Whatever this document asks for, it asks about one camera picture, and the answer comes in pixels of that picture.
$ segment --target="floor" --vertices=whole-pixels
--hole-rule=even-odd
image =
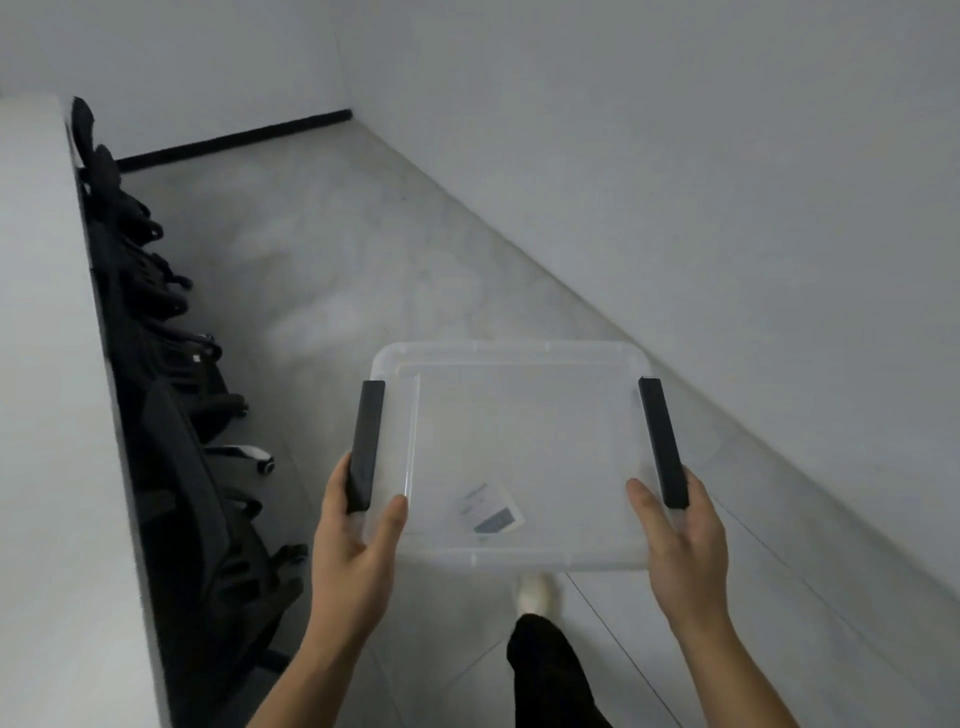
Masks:
[[[265,503],[269,542],[309,541],[349,448],[360,383],[395,341],[624,335],[356,122],[126,178],[191,276],[187,327],[213,331],[252,413],[228,439],[276,472],[224,477]],[[658,367],[684,462],[728,528],[743,640],[803,725],[956,725],[960,604],[882,538]],[[644,573],[561,575],[564,629],[613,725],[703,726]],[[306,598],[275,647],[292,652]],[[400,568],[339,725],[504,726],[513,626],[506,575]],[[219,725],[242,725],[255,673]]]

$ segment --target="black baseboard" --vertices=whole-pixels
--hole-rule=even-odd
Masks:
[[[332,111],[331,113],[320,113],[316,116],[307,116],[305,119],[285,121],[282,124],[274,124],[270,127],[251,129],[248,132],[232,133],[227,136],[218,136],[216,139],[209,139],[208,141],[198,141],[193,144],[184,144],[181,147],[171,147],[170,149],[161,149],[158,152],[148,152],[145,155],[117,159],[117,164],[120,165],[121,174],[126,174],[127,172],[136,172],[138,169],[157,167],[160,164],[170,164],[171,162],[202,157],[203,155],[213,154],[214,152],[223,152],[227,149],[233,149],[234,147],[255,144],[258,141],[276,139],[278,136],[287,136],[292,133],[306,132],[309,129],[328,127],[331,124],[340,124],[352,118],[353,112],[350,109]]]

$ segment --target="label sticker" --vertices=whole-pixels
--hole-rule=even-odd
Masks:
[[[509,533],[525,523],[507,489],[491,483],[484,483],[464,496],[460,517],[478,536]]]

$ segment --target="office chair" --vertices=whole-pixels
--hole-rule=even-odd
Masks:
[[[101,233],[99,223],[90,226],[95,288],[121,414],[136,421],[147,389],[163,376],[177,391],[197,436],[209,442],[250,409],[244,397],[230,392],[220,373],[217,361],[223,350],[210,336],[172,328],[131,311],[121,271],[110,263],[110,249],[102,250],[103,242],[98,240]],[[273,469],[269,453],[260,449],[252,453],[262,473]]]
[[[75,97],[70,109],[74,147],[84,164],[81,180],[89,185],[84,196],[88,214],[102,221],[115,221],[117,229],[134,245],[144,246],[163,237],[163,227],[150,219],[150,209],[120,189],[120,168],[109,151],[97,155],[93,143],[93,111]]]
[[[282,671],[288,662],[269,644],[303,584],[280,571],[307,546],[268,554],[252,525],[262,505],[216,482],[165,379],[153,382],[125,432],[138,514],[141,503],[166,501],[141,523],[141,541],[171,716],[178,726],[206,725],[254,667]],[[157,491],[172,494],[173,507]]]
[[[101,277],[116,276],[127,306],[152,319],[166,321],[186,313],[186,298],[170,288],[177,276],[163,269],[152,254],[131,245],[105,223],[89,219],[90,262]]]

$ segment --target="black pants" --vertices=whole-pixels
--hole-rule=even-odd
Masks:
[[[584,669],[549,619],[524,615],[507,644],[516,728],[611,728],[593,703]]]

